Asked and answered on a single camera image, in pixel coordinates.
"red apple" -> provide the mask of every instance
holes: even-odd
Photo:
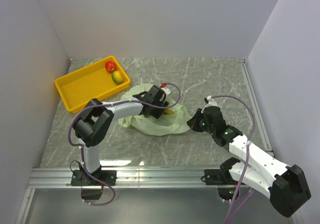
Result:
[[[117,65],[113,61],[107,61],[105,63],[105,69],[108,73],[113,73],[117,70]]]

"gray wall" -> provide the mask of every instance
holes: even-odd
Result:
[[[15,222],[40,163],[68,58],[36,0],[0,0],[0,222]]]
[[[278,0],[39,0],[69,57],[248,57]]]
[[[279,0],[248,58],[276,157],[307,177],[304,224],[320,222],[319,7],[320,0]]]

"light green bag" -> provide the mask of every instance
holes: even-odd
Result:
[[[125,93],[121,97],[121,100],[128,99],[135,94],[147,92],[152,86],[152,84],[136,85]],[[166,97],[166,101],[169,102],[169,106],[176,102],[168,96]],[[144,134],[153,136],[178,134],[190,130],[187,121],[191,119],[191,116],[188,114],[186,107],[177,104],[170,108],[170,110],[174,111],[174,113],[163,113],[159,119],[155,119],[153,116],[145,117],[144,115],[134,115],[119,119],[119,124],[124,128],[128,128],[131,125]]]

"marble table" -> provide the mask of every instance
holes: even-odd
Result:
[[[73,59],[69,72],[99,60],[94,58]],[[208,95],[232,95],[246,102],[250,108],[249,94],[241,65],[236,58],[117,58],[131,78],[130,87],[142,83],[160,85],[162,82],[177,84],[184,105],[191,116],[204,106]],[[127,91],[107,99],[119,100]],[[177,98],[172,89],[170,95]],[[228,124],[248,134],[252,123],[248,111],[231,98],[217,98]],[[67,128],[73,114],[67,112],[60,100],[41,162],[42,168],[68,167],[72,160],[80,160],[80,150],[68,144]],[[264,148],[259,129],[252,141]],[[151,136],[133,127],[121,127],[114,121],[100,145],[103,166],[167,166],[167,165],[220,165],[232,157],[219,147],[207,133],[187,131],[182,134]]]

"orange plastic container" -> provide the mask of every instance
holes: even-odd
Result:
[[[112,61],[123,77],[122,84],[116,84],[105,64]],[[65,108],[72,113],[81,111],[93,98],[102,101],[130,85],[130,78],[114,56],[108,56],[76,71],[54,80]]]

